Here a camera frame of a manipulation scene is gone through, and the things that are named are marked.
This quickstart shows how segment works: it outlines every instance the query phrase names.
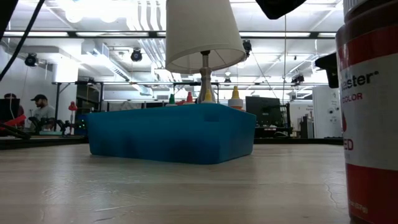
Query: black cable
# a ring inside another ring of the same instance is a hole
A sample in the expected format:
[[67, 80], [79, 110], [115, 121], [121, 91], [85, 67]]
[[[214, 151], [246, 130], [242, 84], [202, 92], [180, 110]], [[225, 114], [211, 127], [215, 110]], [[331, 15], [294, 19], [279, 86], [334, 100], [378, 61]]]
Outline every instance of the black cable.
[[19, 52], [21, 51], [22, 46], [24, 45], [24, 42], [30, 32], [30, 30], [33, 27], [33, 24], [36, 21], [37, 15], [39, 15], [39, 12], [44, 4], [45, 0], [39, 0], [39, 3], [37, 3], [37, 6], [35, 8], [35, 11], [33, 12], [32, 18], [29, 21], [29, 24], [26, 27], [26, 30], [24, 32], [24, 35], [21, 37], [21, 40], [18, 43], [18, 46], [16, 47], [10, 61], [8, 61], [7, 65], [4, 67], [4, 69], [2, 70], [1, 74], [0, 74], [0, 82], [1, 80], [4, 78], [4, 76], [6, 75], [6, 73], [8, 72], [8, 70], [11, 68], [11, 65], [14, 63], [15, 59], [17, 58]]

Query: wooden table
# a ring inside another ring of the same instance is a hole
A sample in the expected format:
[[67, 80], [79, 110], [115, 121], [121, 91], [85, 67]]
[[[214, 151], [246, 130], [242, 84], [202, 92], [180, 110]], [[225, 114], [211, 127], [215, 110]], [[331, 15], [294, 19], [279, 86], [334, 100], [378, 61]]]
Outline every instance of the wooden table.
[[255, 145], [212, 166], [0, 151], [0, 223], [349, 223], [343, 148]]

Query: black monitor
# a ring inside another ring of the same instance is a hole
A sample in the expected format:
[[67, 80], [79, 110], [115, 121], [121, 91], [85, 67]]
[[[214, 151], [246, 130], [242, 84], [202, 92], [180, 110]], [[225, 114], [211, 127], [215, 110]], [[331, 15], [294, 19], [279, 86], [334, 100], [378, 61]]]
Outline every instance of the black monitor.
[[258, 126], [284, 126], [278, 98], [246, 97], [246, 111], [257, 116]]
[[19, 102], [20, 99], [0, 99], [0, 122], [9, 121], [18, 117]]

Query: person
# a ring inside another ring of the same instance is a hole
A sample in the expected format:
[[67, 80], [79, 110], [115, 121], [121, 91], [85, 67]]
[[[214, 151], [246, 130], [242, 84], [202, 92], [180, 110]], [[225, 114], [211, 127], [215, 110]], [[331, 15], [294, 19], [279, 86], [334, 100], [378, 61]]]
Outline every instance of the person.
[[49, 105], [49, 100], [43, 94], [38, 94], [35, 98], [31, 99], [36, 104], [37, 109], [33, 113], [33, 117], [41, 121], [42, 118], [49, 119], [50, 124], [45, 125], [45, 129], [52, 129], [55, 120], [55, 109]]
[[[4, 95], [4, 99], [6, 99], [6, 100], [16, 100], [17, 96], [15, 94], [13, 94], [13, 93], [7, 93], [7, 94]], [[21, 105], [19, 105], [18, 115], [16, 116], [16, 118], [19, 117], [19, 116], [24, 115], [24, 113], [25, 113], [24, 108]], [[24, 120], [21, 121], [19, 124], [17, 124], [17, 128], [18, 129], [24, 129], [24, 127], [25, 127], [25, 121]]]

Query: table lamp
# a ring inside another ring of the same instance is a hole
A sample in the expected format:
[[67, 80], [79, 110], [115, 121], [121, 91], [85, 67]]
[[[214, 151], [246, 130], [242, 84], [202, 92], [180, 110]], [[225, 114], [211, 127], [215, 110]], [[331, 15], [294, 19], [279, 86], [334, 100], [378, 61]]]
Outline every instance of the table lamp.
[[211, 91], [213, 70], [246, 59], [229, 0], [168, 0], [166, 69], [201, 74], [198, 103]]

